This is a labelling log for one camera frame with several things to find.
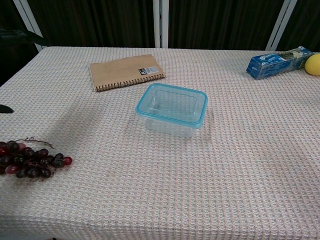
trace grapes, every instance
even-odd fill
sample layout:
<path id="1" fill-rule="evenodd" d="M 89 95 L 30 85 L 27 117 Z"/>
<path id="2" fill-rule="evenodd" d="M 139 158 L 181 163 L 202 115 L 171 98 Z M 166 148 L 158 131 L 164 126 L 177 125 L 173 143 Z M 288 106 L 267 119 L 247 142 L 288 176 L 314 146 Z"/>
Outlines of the grapes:
<path id="1" fill-rule="evenodd" d="M 5 173 L 6 173 L 5 167 L 0 166 L 0 175 L 5 174 Z"/>
<path id="2" fill-rule="evenodd" d="M 52 155 L 48 155 L 46 158 L 49 159 L 49 163 L 52 163 L 52 161 L 55 159 L 55 157 Z"/>
<path id="3" fill-rule="evenodd" d="M 15 174 L 19 179 L 42 177 L 49 178 L 52 168 L 58 169 L 72 164 L 70 156 L 64 157 L 62 153 L 49 155 L 46 148 L 35 151 L 24 143 L 16 141 L 0 141 L 0 175 Z"/>
<path id="4" fill-rule="evenodd" d="M 22 150 L 22 149 L 25 149 L 26 148 L 26 145 L 24 143 L 19 143 L 19 149 Z"/>
<path id="5" fill-rule="evenodd" d="M 10 141 L 7 142 L 8 145 L 9 144 L 14 144 L 14 143 L 16 143 L 16 141 L 13 141 L 13 140 L 10 140 Z"/>
<path id="6" fill-rule="evenodd" d="M 69 157 L 69 156 L 66 156 L 66 157 L 63 158 L 63 161 L 64 161 L 64 165 L 68 166 L 68 165 L 70 165 L 72 163 L 72 158 Z"/>
<path id="7" fill-rule="evenodd" d="M 5 173 L 6 174 L 15 174 L 16 172 L 18 172 L 19 170 L 19 166 L 16 165 L 9 165 L 5 168 Z"/>
<path id="8" fill-rule="evenodd" d="M 40 170 L 40 175 L 41 175 L 41 177 L 44 177 L 45 179 L 50 178 L 51 171 L 48 168 L 43 167 Z"/>
<path id="9" fill-rule="evenodd" d="M 27 149 L 24 151 L 24 155 L 30 159 L 35 155 L 35 151 L 33 151 L 31 148 Z"/>
<path id="10" fill-rule="evenodd" d="M 49 154 L 48 149 L 43 148 L 38 152 L 37 155 L 39 158 L 45 158 L 46 156 L 48 156 L 48 154 Z"/>
<path id="11" fill-rule="evenodd" d="M 15 165 L 22 165 L 25 163 L 26 158 L 23 155 L 16 155 L 13 159 Z"/>
<path id="12" fill-rule="evenodd" d="M 8 144 L 6 143 L 6 142 L 4 142 L 4 141 L 0 141 L 0 147 L 7 147 L 8 146 Z"/>
<path id="13" fill-rule="evenodd" d="M 17 171 L 15 173 L 16 177 L 19 179 L 25 178 L 26 176 L 28 176 L 28 171 L 29 171 L 29 167 L 25 166 L 23 168 L 21 168 L 19 171 Z"/>
<path id="14" fill-rule="evenodd" d="M 0 146 L 0 156 L 6 155 L 8 153 L 8 149 L 5 146 Z"/>
<path id="15" fill-rule="evenodd" d="M 20 146 L 19 146 L 18 143 L 16 143 L 16 142 L 8 143 L 8 150 L 9 150 L 9 152 L 11 152 L 11 153 L 16 153 L 16 152 L 19 151 L 19 149 L 20 149 Z"/>
<path id="16" fill-rule="evenodd" d="M 39 174 L 40 174 L 40 170 L 36 166 L 31 167 L 28 171 L 28 177 L 31 179 L 38 177 Z"/>
<path id="17" fill-rule="evenodd" d="M 0 165 L 3 167 L 7 167 L 14 163 L 14 159 L 10 155 L 4 155 L 0 158 Z"/>
<path id="18" fill-rule="evenodd" d="M 65 162 L 63 159 L 56 159 L 51 163 L 52 167 L 59 169 L 59 168 L 63 168 L 65 165 Z"/>
<path id="19" fill-rule="evenodd" d="M 64 158 L 64 155 L 62 153 L 58 153 L 54 156 L 54 160 L 63 159 L 63 158 Z"/>
<path id="20" fill-rule="evenodd" d="M 50 163 L 50 159 L 47 158 L 47 157 L 42 158 L 42 159 L 40 159 L 40 161 L 39 161 L 39 165 L 42 166 L 42 167 L 48 166 L 49 163 Z"/>

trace dark purple grape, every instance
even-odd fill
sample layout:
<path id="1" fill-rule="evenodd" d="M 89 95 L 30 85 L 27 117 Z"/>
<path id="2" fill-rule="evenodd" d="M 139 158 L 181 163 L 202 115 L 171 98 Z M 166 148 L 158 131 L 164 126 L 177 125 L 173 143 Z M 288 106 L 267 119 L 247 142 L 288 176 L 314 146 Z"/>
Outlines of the dark purple grape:
<path id="1" fill-rule="evenodd" d="M 29 159 L 29 163 L 33 164 L 33 165 L 37 165 L 39 163 L 40 159 L 36 159 L 36 158 L 31 158 Z"/>
<path id="2" fill-rule="evenodd" d="M 40 170 L 36 166 L 31 167 L 28 171 L 28 177 L 31 179 L 38 177 L 39 174 L 40 174 Z"/>
<path id="3" fill-rule="evenodd" d="M 28 176 L 29 169 L 30 168 L 28 166 L 21 168 L 19 171 L 15 173 L 16 177 L 19 179 L 25 178 L 26 176 Z"/>
<path id="4" fill-rule="evenodd" d="M 14 161 L 14 164 L 16 164 L 16 165 L 22 165 L 25 163 L 26 157 L 23 155 L 16 155 L 14 157 L 13 161 Z"/>
<path id="5" fill-rule="evenodd" d="M 19 152 L 19 149 L 20 149 L 20 146 L 18 143 L 16 143 L 16 142 L 8 143 L 9 152 L 16 153 L 16 152 Z"/>
<path id="6" fill-rule="evenodd" d="M 39 165 L 42 167 L 46 167 L 50 164 L 49 158 L 45 157 L 39 160 Z"/>
<path id="7" fill-rule="evenodd" d="M 0 147 L 8 147 L 8 144 L 4 141 L 0 141 Z"/>
<path id="8" fill-rule="evenodd" d="M 55 159 L 55 157 L 52 155 L 48 155 L 46 158 L 49 159 L 49 163 L 52 163 L 52 161 Z"/>
<path id="9" fill-rule="evenodd" d="M 27 149 L 27 150 L 24 151 L 24 155 L 25 155 L 28 159 L 31 159 L 32 157 L 34 157 L 35 151 L 33 151 L 32 149 Z"/>
<path id="10" fill-rule="evenodd" d="M 0 166 L 0 175 L 2 175 L 2 174 L 5 174 L 5 173 L 6 173 L 5 169 L 6 169 L 5 167 Z"/>
<path id="11" fill-rule="evenodd" d="M 62 153 L 58 153 L 54 156 L 54 160 L 63 159 L 63 158 L 64 158 L 64 155 Z"/>
<path id="12" fill-rule="evenodd" d="M 32 149 L 31 147 L 25 147 L 25 148 L 23 148 L 23 149 L 20 149 L 20 151 L 19 151 L 19 154 L 25 154 L 25 152 L 28 150 L 28 149 Z"/>
<path id="13" fill-rule="evenodd" d="M 43 149 L 39 150 L 38 156 L 39 156 L 39 158 L 42 159 L 42 158 L 45 158 L 46 156 L 48 156 L 48 154 L 49 154 L 48 149 L 43 148 Z"/>
<path id="14" fill-rule="evenodd" d="M 59 168 L 63 168 L 65 165 L 65 162 L 63 159 L 56 159 L 51 163 L 52 167 L 59 169 Z"/>
<path id="15" fill-rule="evenodd" d="M 0 146 L 0 156 L 6 155 L 8 153 L 8 149 L 5 146 Z"/>
<path id="16" fill-rule="evenodd" d="M 11 155 L 4 155 L 0 157 L 0 165 L 3 167 L 7 167 L 14 163 L 14 159 Z"/>
<path id="17" fill-rule="evenodd" d="M 41 175 L 41 177 L 44 177 L 45 179 L 50 178 L 51 171 L 48 168 L 43 167 L 40 170 L 40 175 Z"/>
<path id="18" fill-rule="evenodd" d="M 34 152 L 33 157 L 34 157 L 35 159 L 40 158 L 40 157 L 39 157 L 39 150 Z"/>

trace table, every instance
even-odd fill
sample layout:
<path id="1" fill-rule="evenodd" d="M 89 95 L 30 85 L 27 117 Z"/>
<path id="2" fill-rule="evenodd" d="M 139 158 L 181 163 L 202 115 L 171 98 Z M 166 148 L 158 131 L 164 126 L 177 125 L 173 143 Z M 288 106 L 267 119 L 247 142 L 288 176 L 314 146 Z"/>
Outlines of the table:
<path id="1" fill-rule="evenodd" d="M 35 136 L 74 163 L 46 180 L 0 176 L 1 239 L 319 239 L 320 79 L 254 80 L 263 53 L 42 50 L 0 88 L 15 110 L 0 114 L 1 140 Z M 142 54 L 167 77 L 93 91 L 89 63 Z M 155 82 L 206 92 L 195 136 L 144 128 L 135 107 Z"/>

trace blue box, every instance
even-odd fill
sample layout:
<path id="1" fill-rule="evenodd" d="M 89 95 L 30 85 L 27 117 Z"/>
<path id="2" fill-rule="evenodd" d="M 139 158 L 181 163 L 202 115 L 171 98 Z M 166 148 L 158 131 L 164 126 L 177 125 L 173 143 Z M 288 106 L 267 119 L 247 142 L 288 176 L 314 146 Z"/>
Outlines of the blue box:
<path id="1" fill-rule="evenodd" d="M 303 46 L 290 51 L 274 52 L 251 58 L 246 71 L 256 80 L 305 67 L 306 60 L 313 55 Z"/>

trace spiral notebook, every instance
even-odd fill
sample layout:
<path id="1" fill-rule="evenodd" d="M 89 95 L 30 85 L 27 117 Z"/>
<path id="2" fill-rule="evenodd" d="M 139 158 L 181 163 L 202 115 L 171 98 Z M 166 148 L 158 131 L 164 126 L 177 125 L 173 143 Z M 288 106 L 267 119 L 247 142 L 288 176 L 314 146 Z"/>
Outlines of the spiral notebook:
<path id="1" fill-rule="evenodd" d="M 166 77 L 151 54 L 90 63 L 90 72 L 93 88 L 96 92 Z"/>

